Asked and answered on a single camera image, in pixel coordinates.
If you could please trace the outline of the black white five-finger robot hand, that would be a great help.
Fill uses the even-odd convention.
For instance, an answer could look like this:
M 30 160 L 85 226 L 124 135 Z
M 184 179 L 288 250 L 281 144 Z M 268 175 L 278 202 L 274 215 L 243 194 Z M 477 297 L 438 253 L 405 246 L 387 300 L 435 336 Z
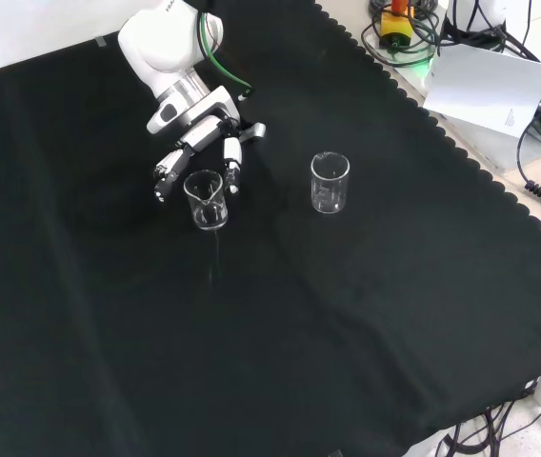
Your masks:
M 173 184 L 187 168 L 191 157 L 219 138 L 224 141 L 224 189 L 232 195 L 237 194 L 241 187 L 242 145 L 262 139 L 266 134 L 264 124 L 251 124 L 241 119 L 231 96 L 223 87 L 196 102 L 189 102 L 178 92 L 169 95 L 160 103 L 147 129 L 151 134 L 158 134 L 169 127 L 180 128 L 183 135 L 153 171 L 154 194 L 161 202 L 170 195 Z

